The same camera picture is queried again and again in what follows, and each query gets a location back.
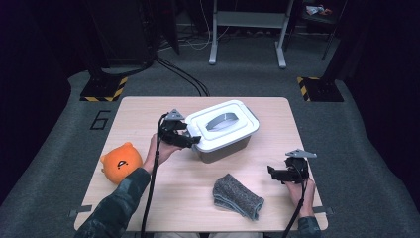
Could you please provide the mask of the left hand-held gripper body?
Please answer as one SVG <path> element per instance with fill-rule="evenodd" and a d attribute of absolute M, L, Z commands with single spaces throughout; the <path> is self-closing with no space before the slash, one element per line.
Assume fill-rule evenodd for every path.
<path fill-rule="evenodd" d="M 170 145 L 178 146 L 178 138 L 181 136 L 178 124 L 183 120 L 184 117 L 176 109 L 163 114 L 157 125 L 158 137 Z"/>

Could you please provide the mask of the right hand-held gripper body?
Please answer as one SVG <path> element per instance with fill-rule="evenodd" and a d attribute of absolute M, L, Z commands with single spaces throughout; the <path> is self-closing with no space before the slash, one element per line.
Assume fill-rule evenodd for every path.
<path fill-rule="evenodd" d="M 309 178 L 308 159 L 317 157 L 315 153 L 306 152 L 301 149 L 296 149 L 286 153 L 287 159 L 285 164 L 287 167 L 286 181 L 295 183 L 302 183 Z"/>

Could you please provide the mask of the white box lid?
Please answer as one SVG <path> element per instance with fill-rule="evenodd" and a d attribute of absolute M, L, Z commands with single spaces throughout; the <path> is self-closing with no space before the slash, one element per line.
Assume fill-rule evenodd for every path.
<path fill-rule="evenodd" d="M 240 100 L 226 101 L 188 115 L 188 133 L 200 141 L 202 153 L 212 153 L 252 136 L 260 127 L 259 119 Z"/>

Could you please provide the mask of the brown transparent storage box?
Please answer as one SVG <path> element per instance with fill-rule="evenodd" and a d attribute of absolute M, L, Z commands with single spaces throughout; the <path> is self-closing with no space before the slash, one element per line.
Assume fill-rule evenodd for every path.
<path fill-rule="evenodd" d="M 202 152 L 198 149 L 197 146 L 193 146 L 192 150 L 198 155 L 199 159 L 203 163 L 211 164 L 245 149 L 246 146 L 249 144 L 250 139 L 251 136 L 248 136 L 247 138 L 244 138 L 235 143 L 226 145 L 220 149 L 211 152 Z"/>

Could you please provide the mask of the grey fluffy cloth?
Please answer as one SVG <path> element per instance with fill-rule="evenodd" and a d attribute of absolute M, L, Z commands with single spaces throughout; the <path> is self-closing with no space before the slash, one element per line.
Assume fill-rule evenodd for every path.
<path fill-rule="evenodd" d="M 264 199 L 251 192 L 232 175 L 226 174 L 218 178 L 212 193 L 216 206 L 235 211 L 252 221 L 259 219 Z"/>

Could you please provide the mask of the orange plush toy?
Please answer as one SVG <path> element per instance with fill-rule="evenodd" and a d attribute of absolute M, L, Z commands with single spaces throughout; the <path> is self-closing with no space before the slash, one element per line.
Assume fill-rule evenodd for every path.
<path fill-rule="evenodd" d="M 100 157 L 102 173 L 113 184 L 119 184 L 126 176 L 143 164 L 143 159 L 131 142 L 111 150 Z"/>

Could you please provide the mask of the person's left hand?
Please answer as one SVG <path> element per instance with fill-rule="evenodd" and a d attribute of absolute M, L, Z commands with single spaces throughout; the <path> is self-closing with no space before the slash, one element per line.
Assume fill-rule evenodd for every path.
<path fill-rule="evenodd" d="M 158 168 L 173 153 L 180 150 L 180 147 L 170 145 L 166 142 L 161 142 L 158 139 L 158 135 L 153 134 L 151 137 L 149 150 L 145 161 L 143 162 L 142 168 L 150 174 L 153 171 L 153 168 Z"/>

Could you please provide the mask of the person's right hand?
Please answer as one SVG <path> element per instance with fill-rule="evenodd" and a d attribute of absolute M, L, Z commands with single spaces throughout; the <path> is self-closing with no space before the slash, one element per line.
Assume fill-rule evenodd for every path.
<path fill-rule="evenodd" d="M 289 196 L 295 206 L 299 205 L 299 201 L 303 200 L 299 211 L 299 217 L 313 217 L 313 202 L 316 184 L 309 178 L 304 183 L 294 183 L 286 181 L 285 185 L 289 191 Z"/>

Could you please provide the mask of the black striped stand base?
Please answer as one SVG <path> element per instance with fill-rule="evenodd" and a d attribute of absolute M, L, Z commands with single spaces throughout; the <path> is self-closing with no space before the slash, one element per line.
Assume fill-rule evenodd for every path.
<path fill-rule="evenodd" d="M 319 77 L 297 78 L 303 99 L 306 102 L 343 102 L 344 98 L 334 82 Z"/>
<path fill-rule="evenodd" d="M 111 78 L 106 80 L 90 79 L 80 93 L 80 101 L 113 102 L 121 96 L 128 78 Z"/>

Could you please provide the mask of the black cabinet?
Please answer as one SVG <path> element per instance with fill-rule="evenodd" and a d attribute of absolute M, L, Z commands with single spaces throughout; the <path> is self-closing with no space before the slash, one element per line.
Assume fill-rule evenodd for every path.
<path fill-rule="evenodd" d="M 106 60 L 112 66 L 153 61 L 141 0 L 87 0 Z"/>

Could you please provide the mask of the white metal desk frame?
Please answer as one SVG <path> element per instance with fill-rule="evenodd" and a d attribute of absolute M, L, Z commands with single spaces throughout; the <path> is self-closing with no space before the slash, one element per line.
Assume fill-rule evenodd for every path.
<path fill-rule="evenodd" d="M 287 7 L 283 13 L 261 13 L 221 11 L 218 9 L 218 0 L 214 0 L 212 45 L 208 61 L 209 64 L 214 65 L 217 61 L 219 27 L 250 27 L 281 30 L 279 39 L 274 43 L 274 46 L 278 66 L 281 69 L 286 69 L 286 61 L 282 46 L 291 16 L 293 3 L 294 0 L 287 0 Z"/>

